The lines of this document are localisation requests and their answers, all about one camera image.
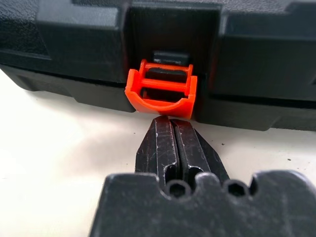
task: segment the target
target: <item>round hole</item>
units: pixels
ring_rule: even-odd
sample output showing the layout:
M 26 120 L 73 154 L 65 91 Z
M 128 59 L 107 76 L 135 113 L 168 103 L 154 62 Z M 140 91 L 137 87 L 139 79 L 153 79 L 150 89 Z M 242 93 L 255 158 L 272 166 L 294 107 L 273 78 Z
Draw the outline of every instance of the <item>round hole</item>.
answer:
M 245 189 L 240 184 L 229 184 L 228 192 L 236 197 L 241 197 L 246 195 Z
M 190 195 L 191 188 L 182 180 L 171 180 L 166 184 L 165 192 L 174 198 L 181 198 Z

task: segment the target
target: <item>white surface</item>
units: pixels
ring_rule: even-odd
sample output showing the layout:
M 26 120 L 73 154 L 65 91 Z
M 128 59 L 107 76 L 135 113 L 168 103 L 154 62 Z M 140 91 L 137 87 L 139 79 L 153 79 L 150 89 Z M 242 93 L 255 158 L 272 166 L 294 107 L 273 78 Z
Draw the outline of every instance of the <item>white surface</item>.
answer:
M 155 117 L 28 92 L 2 71 L 0 109 L 0 237 L 88 236 L 104 178 L 133 172 Z M 231 178 L 294 169 L 316 185 L 315 132 L 193 125 Z

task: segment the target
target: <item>scratched black metal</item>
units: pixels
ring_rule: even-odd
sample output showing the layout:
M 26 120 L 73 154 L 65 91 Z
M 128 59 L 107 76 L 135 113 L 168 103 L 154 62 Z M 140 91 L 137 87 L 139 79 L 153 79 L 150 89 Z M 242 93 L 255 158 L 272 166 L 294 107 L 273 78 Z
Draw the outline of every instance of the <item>scratched black metal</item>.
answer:
M 157 179 L 109 176 L 90 237 L 315 237 L 316 190 L 297 172 L 257 173 L 241 197 L 211 173 L 198 174 L 184 199 L 165 195 Z
M 172 123 L 182 163 L 183 180 L 190 183 L 199 172 L 212 172 L 221 182 L 229 179 L 217 153 L 189 122 L 173 119 Z
M 217 153 L 192 125 L 166 116 L 153 120 L 137 152 L 135 172 L 157 174 L 161 187 L 182 179 L 194 188 L 200 172 L 212 172 L 221 182 L 229 179 Z
M 165 174 L 172 170 L 173 177 L 179 176 L 179 158 L 172 124 L 168 117 L 160 116 L 153 120 L 136 154 L 135 172 L 157 174 L 159 184 L 164 187 Z

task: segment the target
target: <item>black plastic case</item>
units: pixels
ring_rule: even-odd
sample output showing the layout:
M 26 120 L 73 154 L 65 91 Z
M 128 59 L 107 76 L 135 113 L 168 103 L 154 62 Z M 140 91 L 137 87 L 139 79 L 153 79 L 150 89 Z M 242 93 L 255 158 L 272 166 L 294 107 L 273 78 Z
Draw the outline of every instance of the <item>black plastic case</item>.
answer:
M 0 68 L 27 90 L 133 112 L 128 70 L 180 53 L 197 121 L 316 130 L 314 1 L 0 0 L 0 32 Z

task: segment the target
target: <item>orange latch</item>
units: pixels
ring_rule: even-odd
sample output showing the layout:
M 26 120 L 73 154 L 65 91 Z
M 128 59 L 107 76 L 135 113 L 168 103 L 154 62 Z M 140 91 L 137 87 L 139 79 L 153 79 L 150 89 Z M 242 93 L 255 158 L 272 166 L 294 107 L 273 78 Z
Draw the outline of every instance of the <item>orange latch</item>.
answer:
M 145 78 L 146 72 L 153 68 L 165 71 L 183 71 L 187 75 L 186 82 L 166 81 L 163 78 Z M 192 71 L 193 65 L 182 67 L 147 63 L 146 60 L 143 60 L 139 71 L 135 69 L 129 70 L 125 94 L 137 111 L 190 119 L 196 99 L 198 82 L 198 78 L 192 76 Z M 165 91 L 182 92 L 183 98 L 177 102 L 153 99 L 146 93 L 143 93 L 145 88 L 158 89 L 159 91 L 161 90 L 161 93 L 165 93 Z

